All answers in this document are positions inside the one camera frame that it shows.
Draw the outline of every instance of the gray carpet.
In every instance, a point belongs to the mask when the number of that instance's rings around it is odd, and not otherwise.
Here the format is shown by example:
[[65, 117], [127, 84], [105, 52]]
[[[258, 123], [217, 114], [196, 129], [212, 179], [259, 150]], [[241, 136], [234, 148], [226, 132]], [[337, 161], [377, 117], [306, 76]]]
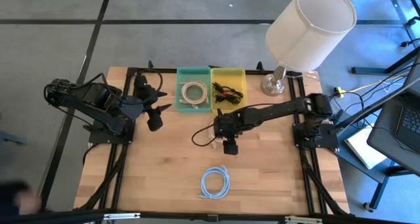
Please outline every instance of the gray carpet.
[[[398, 0], [412, 15], [410, 0]], [[110, 0], [105, 19], [271, 19], [290, 0]], [[390, 0], [352, 0], [359, 20], [397, 20]], [[96, 18], [102, 0], [0, 0], [0, 18]], [[258, 61], [273, 69], [266, 51], [265, 25], [106, 25], [102, 26], [87, 79], [110, 66], [156, 67], [217, 65], [254, 69]], [[85, 57], [93, 26], [0, 25], [0, 129], [25, 137], [28, 143], [5, 143], [0, 152], [0, 179], [24, 179], [41, 186], [63, 114], [44, 102], [43, 86], [54, 78], [75, 80]], [[412, 50], [399, 48], [409, 37], [402, 27], [357, 26], [318, 68], [324, 93], [340, 86], [353, 89], [383, 79], [353, 76], [352, 66], [386, 67]], [[380, 91], [367, 103], [386, 95]], [[355, 100], [337, 102], [345, 107]], [[357, 107], [349, 110], [355, 113]], [[81, 158], [89, 134], [74, 120], [48, 207], [70, 210], [81, 174]], [[340, 162], [352, 213], [359, 217], [420, 222], [419, 178], [392, 177], [378, 210], [361, 208], [376, 183], [346, 162]], [[147, 223], [183, 220], [143, 219]]]

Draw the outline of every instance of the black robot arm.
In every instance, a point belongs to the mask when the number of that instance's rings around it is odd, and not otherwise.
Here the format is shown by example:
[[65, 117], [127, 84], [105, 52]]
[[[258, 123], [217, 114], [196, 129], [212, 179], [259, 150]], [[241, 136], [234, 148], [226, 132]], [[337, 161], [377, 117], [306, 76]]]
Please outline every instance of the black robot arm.
[[[99, 77], [104, 83], [93, 83]], [[97, 75], [83, 85], [66, 79], [54, 79], [44, 88], [44, 98], [50, 105], [74, 108], [99, 122], [96, 126], [86, 125], [88, 131], [101, 130], [117, 136], [128, 133], [127, 123], [144, 112], [150, 118], [149, 129], [158, 130], [163, 125], [160, 114], [170, 104], [157, 108], [152, 108], [152, 104], [165, 95], [148, 85], [145, 76], [136, 77], [133, 96], [123, 96], [120, 89], [108, 85], [104, 74]]]
[[221, 114], [219, 111], [213, 128], [216, 137], [224, 138], [224, 153], [236, 155], [238, 146], [235, 138], [238, 138], [244, 131], [253, 129], [265, 121], [295, 113], [305, 116], [305, 122], [300, 126], [301, 129], [296, 129], [295, 140], [307, 141], [306, 144], [315, 147], [319, 143], [325, 142], [326, 139], [330, 141], [330, 138], [334, 138], [335, 133], [331, 133], [331, 137], [327, 135], [334, 129], [328, 120], [333, 112], [328, 97], [319, 93], [298, 97], [292, 101], [273, 104], [265, 108], [248, 106], [228, 114]]

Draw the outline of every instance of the white lampshade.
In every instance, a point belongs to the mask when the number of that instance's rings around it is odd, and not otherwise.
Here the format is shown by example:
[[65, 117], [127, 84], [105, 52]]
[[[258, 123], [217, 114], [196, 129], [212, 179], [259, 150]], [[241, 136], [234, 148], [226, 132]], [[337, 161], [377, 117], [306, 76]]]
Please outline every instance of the white lampshade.
[[266, 33], [278, 66], [315, 70], [356, 24], [350, 0], [292, 0]]

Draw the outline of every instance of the lamp base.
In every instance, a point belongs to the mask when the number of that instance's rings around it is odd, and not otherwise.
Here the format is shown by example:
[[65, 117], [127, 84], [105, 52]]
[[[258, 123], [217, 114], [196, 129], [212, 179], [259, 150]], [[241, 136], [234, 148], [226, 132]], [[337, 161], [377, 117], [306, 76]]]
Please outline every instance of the lamp base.
[[261, 90], [268, 96], [277, 96], [284, 91], [282, 80], [274, 80], [273, 74], [266, 75], [261, 81]]

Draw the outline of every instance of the wooden table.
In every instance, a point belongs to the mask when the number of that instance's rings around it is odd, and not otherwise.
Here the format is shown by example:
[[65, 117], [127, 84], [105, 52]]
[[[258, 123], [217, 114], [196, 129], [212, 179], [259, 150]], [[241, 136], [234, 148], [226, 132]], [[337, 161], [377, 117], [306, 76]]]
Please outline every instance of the wooden table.
[[[111, 67], [108, 83], [123, 89], [127, 68]], [[159, 78], [146, 74], [148, 82], [157, 87]], [[247, 76], [250, 104], [289, 101], [290, 92], [268, 97], [260, 90], [263, 76]], [[305, 76], [306, 93], [321, 92], [320, 82]], [[168, 93], [154, 105], [174, 103], [176, 74], [163, 74], [162, 91]], [[209, 125], [212, 113], [180, 114], [172, 105], [163, 112], [163, 127], [149, 131], [145, 115], [136, 121], [135, 138], [129, 145], [119, 195], [119, 210], [178, 213], [237, 213], [306, 215], [305, 188], [299, 151], [291, 130], [293, 116], [264, 122], [245, 132], [237, 140], [237, 156], [223, 154], [223, 147], [199, 147], [191, 142], [197, 130]], [[208, 141], [206, 133], [196, 137], [198, 143]], [[87, 156], [81, 176], [75, 207], [83, 205], [104, 178], [110, 145], [100, 145]], [[322, 182], [340, 207], [348, 211], [337, 157], [328, 150], [317, 149]], [[221, 200], [202, 199], [200, 181], [205, 170], [224, 165], [231, 178], [228, 195]], [[210, 175], [207, 188], [218, 190], [222, 178]], [[114, 191], [113, 185], [107, 207]], [[314, 205], [319, 210], [316, 188], [312, 184]]]

